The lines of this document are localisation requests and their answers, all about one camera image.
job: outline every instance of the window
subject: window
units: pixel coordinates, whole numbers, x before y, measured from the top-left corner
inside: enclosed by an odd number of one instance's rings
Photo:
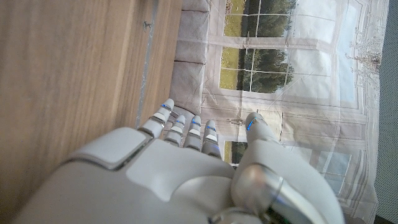
[[[224,35],[289,36],[331,43],[336,17],[335,1],[227,0]]]
[[[290,28],[294,0],[228,0],[224,35],[284,37]]]
[[[230,164],[239,164],[247,148],[248,144],[246,142],[225,141],[225,162]]]
[[[275,93],[291,82],[293,71],[285,50],[223,47],[220,88]]]

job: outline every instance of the blue light strip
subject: blue light strip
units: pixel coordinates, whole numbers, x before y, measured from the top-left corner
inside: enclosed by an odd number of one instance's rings
[[[250,130],[250,126],[253,124],[253,121],[254,121],[255,119],[256,119],[256,118],[254,118],[253,120],[250,121],[250,124],[249,124],[249,126],[248,126],[248,131]]]
[[[210,127],[210,126],[207,126],[206,128],[211,129],[211,130],[213,130],[213,131],[216,131],[215,128],[212,128],[212,127]]]

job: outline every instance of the wood grain surface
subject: wood grain surface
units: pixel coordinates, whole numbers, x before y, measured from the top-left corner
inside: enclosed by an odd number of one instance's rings
[[[0,219],[69,153],[135,127],[168,98],[181,0],[18,0],[0,4]],[[140,97],[144,100],[138,114]]]

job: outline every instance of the window pane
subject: window pane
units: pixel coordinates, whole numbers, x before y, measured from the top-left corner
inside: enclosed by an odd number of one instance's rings
[[[225,16],[224,35],[228,37],[255,37],[257,16]]]
[[[223,47],[223,54],[221,56],[221,68],[238,69],[239,50],[240,49],[232,47]]]
[[[247,148],[248,144],[246,142],[225,141],[224,160],[233,164],[239,164]]]
[[[244,5],[244,13],[247,15],[253,15],[259,13],[260,0],[246,0]]]
[[[232,163],[238,164],[241,162],[244,152],[248,148],[246,142],[231,142]]]
[[[287,72],[287,53],[277,49],[256,49],[254,70],[262,72]]]
[[[242,24],[245,23],[247,23],[246,16],[225,16],[224,35],[228,37],[240,37],[242,33],[247,32],[242,32]]]
[[[258,93],[275,93],[283,89],[287,83],[292,81],[292,75],[279,74],[279,73],[253,73],[251,91]]]
[[[254,49],[223,47],[221,68],[251,70]]]
[[[236,89],[243,91],[250,91],[250,76],[251,72],[242,71],[242,70],[239,71]]]
[[[239,51],[239,68],[251,70],[254,49],[240,49]]]
[[[294,0],[262,0],[260,13],[289,14],[294,7],[295,7]]]
[[[227,90],[236,90],[236,82],[238,78],[237,70],[221,69],[220,72],[220,88]]]
[[[225,14],[246,14],[243,13],[246,0],[227,0]]]
[[[286,37],[289,29],[289,16],[262,15],[259,18],[257,37]]]

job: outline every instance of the tree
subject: tree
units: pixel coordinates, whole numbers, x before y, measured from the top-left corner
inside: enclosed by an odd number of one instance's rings
[[[273,93],[283,88],[285,82],[288,84],[292,81],[292,75],[289,74],[286,77],[286,72],[293,73],[294,68],[291,66],[288,67],[288,65],[284,63],[286,58],[286,53],[284,51],[276,49],[255,49],[248,51],[246,54],[245,52],[244,50],[240,51],[240,57],[242,57],[243,60],[239,62],[243,65],[239,65],[239,67],[251,70],[252,57],[254,55],[254,73],[251,77],[251,72],[239,71],[237,90],[250,91],[251,82],[251,91]]]
[[[248,144],[246,142],[232,142],[232,163],[238,164],[241,162],[241,159],[247,147]]]
[[[295,7],[295,0],[262,0],[261,14],[289,14]],[[247,15],[258,14],[259,0],[246,0],[244,13]],[[289,16],[261,15],[257,37],[281,37],[285,30],[290,28]],[[257,28],[257,15],[247,16],[242,20],[242,37],[254,37]],[[292,81],[294,68],[285,62],[286,53],[276,49],[248,49],[239,52],[239,68],[253,70],[251,72],[239,71],[237,90],[273,93]]]

